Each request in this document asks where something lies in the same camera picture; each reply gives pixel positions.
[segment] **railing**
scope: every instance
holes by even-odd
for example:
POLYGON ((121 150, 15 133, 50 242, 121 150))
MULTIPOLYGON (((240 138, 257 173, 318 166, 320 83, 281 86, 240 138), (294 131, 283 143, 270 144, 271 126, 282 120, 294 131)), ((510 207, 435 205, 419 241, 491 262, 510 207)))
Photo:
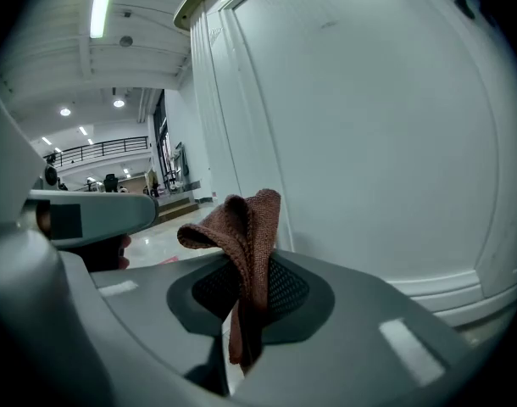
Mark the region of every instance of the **railing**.
POLYGON ((129 137, 126 139, 95 143, 93 145, 79 146, 78 148, 67 149, 61 153, 51 153, 46 155, 44 159, 54 159, 53 166, 62 167, 69 164, 80 163, 88 159, 105 157, 116 153, 143 151, 147 148, 147 137, 129 137))

